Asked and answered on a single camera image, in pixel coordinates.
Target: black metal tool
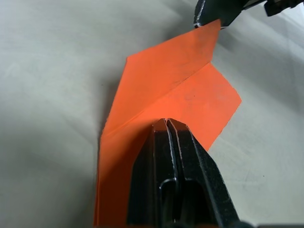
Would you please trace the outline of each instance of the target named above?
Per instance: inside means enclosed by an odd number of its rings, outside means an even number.
[[[225,28],[241,11],[264,1],[266,1],[264,8],[268,16],[304,2],[304,0],[199,0],[194,12],[194,26],[200,27],[220,19],[222,28]]]
[[[127,223],[227,227],[239,221],[213,159],[188,127],[161,119],[133,166]]]

